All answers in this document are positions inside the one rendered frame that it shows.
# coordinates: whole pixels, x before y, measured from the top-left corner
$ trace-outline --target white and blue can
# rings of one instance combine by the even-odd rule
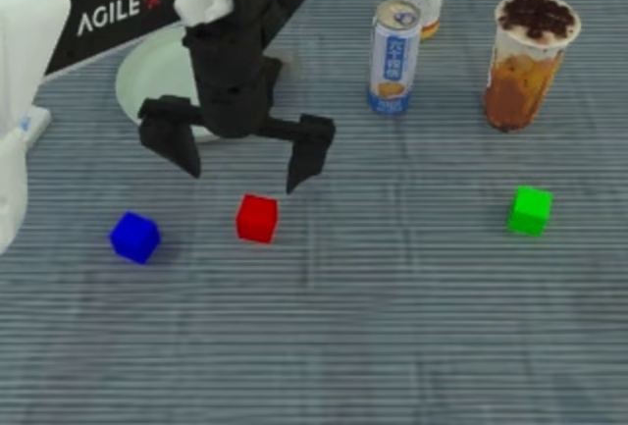
[[[387,116],[410,107],[421,43],[421,11],[403,0],[382,3],[373,20],[369,105]]]

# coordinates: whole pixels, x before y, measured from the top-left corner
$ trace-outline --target blue cube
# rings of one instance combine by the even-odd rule
[[[146,264],[161,243],[157,224],[132,212],[123,216],[109,240],[116,253],[140,265]]]

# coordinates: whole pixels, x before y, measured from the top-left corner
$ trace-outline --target iced coffee cup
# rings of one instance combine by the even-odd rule
[[[582,24],[561,0],[502,0],[484,96],[487,120],[508,133],[537,117],[565,50]]]

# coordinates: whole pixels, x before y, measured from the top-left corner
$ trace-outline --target round plate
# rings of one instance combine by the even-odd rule
[[[124,60],[116,76],[116,96],[125,114],[140,124],[137,113],[146,98],[163,95],[189,98],[198,106],[189,52],[182,45],[183,27],[169,27],[153,33],[137,45]],[[218,137],[200,127],[192,128],[197,142]]]

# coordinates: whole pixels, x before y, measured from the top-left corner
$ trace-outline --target green cube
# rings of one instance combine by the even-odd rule
[[[550,220],[552,200],[550,192],[520,186],[510,209],[508,229],[526,236],[540,236]]]

